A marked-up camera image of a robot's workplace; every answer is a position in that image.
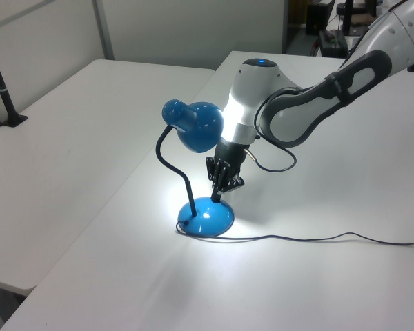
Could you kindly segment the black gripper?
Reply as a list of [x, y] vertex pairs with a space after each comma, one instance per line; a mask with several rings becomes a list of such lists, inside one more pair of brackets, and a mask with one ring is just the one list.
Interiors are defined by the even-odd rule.
[[213, 203], [219, 203], [222, 193], [242, 187], [245, 182], [239, 173], [246, 158], [248, 145], [228, 142], [221, 139], [215, 148], [214, 157], [206, 158], [208, 179], [212, 182]]

